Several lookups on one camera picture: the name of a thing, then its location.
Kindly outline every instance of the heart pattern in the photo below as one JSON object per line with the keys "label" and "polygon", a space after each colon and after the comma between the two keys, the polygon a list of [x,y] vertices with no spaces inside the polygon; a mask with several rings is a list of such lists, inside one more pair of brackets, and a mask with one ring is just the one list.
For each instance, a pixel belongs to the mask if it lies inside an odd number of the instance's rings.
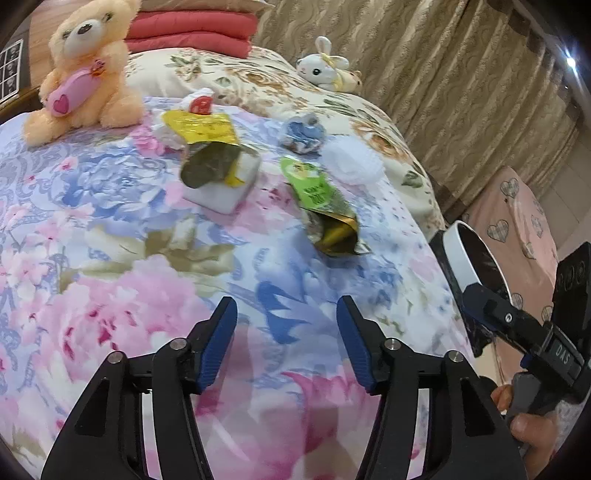
{"label": "heart pattern", "polygon": [[53,102],[53,109],[57,113],[65,115],[70,110],[70,101],[66,95],[62,95],[59,100]]}
{"label": "heart pattern", "polygon": [[507,241],[507,235],[509,235],[509,222],[507,220],[499,220],[496,225],[489,225],[486,228],[486,233],[493,240],[504,244]]}
{"label": "heart pattern", "polygon": [[542,321],[543,322],[549,322],[550,319],[552,318],[552,305],[546,305],[543,309],[542,309]]}
{"label": "heart pattern", "polygon": [[540,215],[545,215],[544,209],[542,208],[542,206],[540,205],[538,200],[534,200],[534,205],[538,209],[538,212],[540,213]]}
{"label": "heart pattern", "polygon": [[523,296],[521,295],[521,293],[512,293],[511,303],[516,309],[523,310]]}
{"label": "heart pattern", "polygon": [[517,197],[517,194],[519,193],[519,180],[513,177],[508,181],[502,181],[501,192],[503,193],[503,195],[514,199],[515,197]]}
{"label": "heart pattern", "polygon": [[535,260],[535,255],[534,255],[534,246],[531,244],[531,242],[527,242],[524,245],[521,245],[521,249],[523,250],[523,254],[531,259],[531,260]]}
{"label": "heart pattern", "polygon": [[542,238],[542,235],[544,234],[544,228],[542,227],[542,222],[540,222],[540,219],[532,215],[531,225],[534,227],[534,232],[538,238]]}

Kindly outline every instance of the teddy bear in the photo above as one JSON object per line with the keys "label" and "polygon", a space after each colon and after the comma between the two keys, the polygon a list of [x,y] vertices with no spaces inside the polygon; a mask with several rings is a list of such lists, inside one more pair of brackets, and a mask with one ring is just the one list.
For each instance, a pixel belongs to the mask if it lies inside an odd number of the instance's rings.
{"label": "teddy bear", "polygon": [[73,128],[138,124],[139,94],[125,84],[129,50],[124,38],[141,0],[93,0],[72,13],[51,36],[55,68],[41,84],[43,109],[23,127],[28,145],[49,143]]}

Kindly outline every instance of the metal screw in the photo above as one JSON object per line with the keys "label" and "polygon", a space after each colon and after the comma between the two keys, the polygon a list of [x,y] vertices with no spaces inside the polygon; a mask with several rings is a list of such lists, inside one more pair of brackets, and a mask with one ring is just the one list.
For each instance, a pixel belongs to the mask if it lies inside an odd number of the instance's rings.
{"label": "metal screw", "polygon": [[112,352],[107,357],[110,364],[118,364],[123,360],[123,352]]}
{"label": "metal screw", "polygon": [[386,338],[384,340],[384,346],[388,350],[400,350],[400,347],[402,347],[402,344],[398,340],[396,340],[395,338]]}
{"label": "metal screw", "polygon": [[182,350],[187,346],[186,338],[175,338],[170,342],[170,348],[173,350]]}
{"label": "metal screw", "polygon": [[452,362],[457,364],[464,360],[464,356],[457,350],[449,350],[447,356]]}

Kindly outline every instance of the green wrapper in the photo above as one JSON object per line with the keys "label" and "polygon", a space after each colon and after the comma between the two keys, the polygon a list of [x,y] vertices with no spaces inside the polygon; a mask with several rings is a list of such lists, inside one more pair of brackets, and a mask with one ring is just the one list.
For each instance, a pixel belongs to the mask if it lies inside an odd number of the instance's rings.
{"label": "green wrapper", "polygon": [[355,212],[320,167],[283,157],[281,170],[295,192],[308,238],[319,251],[332,257],[370,253],[359,240]]}

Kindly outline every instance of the floral bedsheet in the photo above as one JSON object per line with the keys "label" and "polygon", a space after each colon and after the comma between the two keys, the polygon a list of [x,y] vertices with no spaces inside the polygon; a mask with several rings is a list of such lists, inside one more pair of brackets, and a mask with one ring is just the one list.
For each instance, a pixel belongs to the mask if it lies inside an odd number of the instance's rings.
{"label": "floral bedsheet", "polygon": [[276,120],[314,112],[331,135],[351,135],[382,158],[388,180],[428,239],[445,228],[433,187],[392,119],[364,98],[302,79],[277,52],[253,47],[247,59],[195,48],[133,54],[127,84],[145,96],[185,97],[211,88],[216,102]]}
{"label": "floral bedsheet", "polygon": [[[238,327],[218,379],[194,403],[218,479],[355,477],[378,399],[346,358],[341,295],[417,351],[471,359],[445,278],[389,181],[340,186],[373,253],[324,257],[278,166],[280,123],[220,108],[264,157],[231,216],[183,200],[178,154],[160,154],[141,128],[80,130],[28,150],[22,116],[0,127],[0,434],[35,477],[111,350],[154,352],[224,295],[238,302]],[[411,476],[424,456],[426,401]],[[149,401],[145,414],[158,478]]]}

